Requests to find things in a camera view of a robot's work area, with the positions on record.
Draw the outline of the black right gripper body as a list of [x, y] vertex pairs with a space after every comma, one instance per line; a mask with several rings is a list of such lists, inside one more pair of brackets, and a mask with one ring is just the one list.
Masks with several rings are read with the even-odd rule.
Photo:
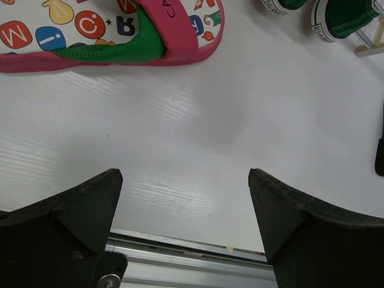
[[383, 117], [381, 119], [381, 133], [380, 138], [377, 143], [377, 150], [376, 150], [376, 157], [374, 162], [374, 170], [375, 173], [379, 176], [384, 175], [384, 143], [383, 143], [383, 136], [384, 136], [384, 127], [383, 127]]

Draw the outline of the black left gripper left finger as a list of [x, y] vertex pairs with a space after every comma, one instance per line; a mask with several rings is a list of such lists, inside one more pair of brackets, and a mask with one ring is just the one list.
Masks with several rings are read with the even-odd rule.
[[109, 169], [1, 212], [2, 287], [119, 287], [123, 255], [106, 251], [123, 178]]

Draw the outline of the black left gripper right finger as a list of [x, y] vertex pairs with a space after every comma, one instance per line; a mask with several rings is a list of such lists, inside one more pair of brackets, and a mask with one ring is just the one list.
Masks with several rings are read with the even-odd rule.
[[251, 199], [278, 287], [383, 287], [383, 219], [337, 207], [261, 169]]

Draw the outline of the green canvas sneaker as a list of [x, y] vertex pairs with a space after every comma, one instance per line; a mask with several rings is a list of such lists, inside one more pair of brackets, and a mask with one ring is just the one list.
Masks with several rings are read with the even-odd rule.
[[300, 9], [307, 0], [262, 0], [263, 6], [274, 15], [287, 15]]
[[333, 43], [366, 27], [380, 16], [374, 0], [319, 0], [311, 14], [311, 27], [322, 41]]

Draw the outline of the pink slide sandal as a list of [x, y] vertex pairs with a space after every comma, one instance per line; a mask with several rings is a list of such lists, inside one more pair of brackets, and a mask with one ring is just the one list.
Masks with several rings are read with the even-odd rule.
[[2, 1], [1, 71], [189, 65], [223, 31], [221, 1]]

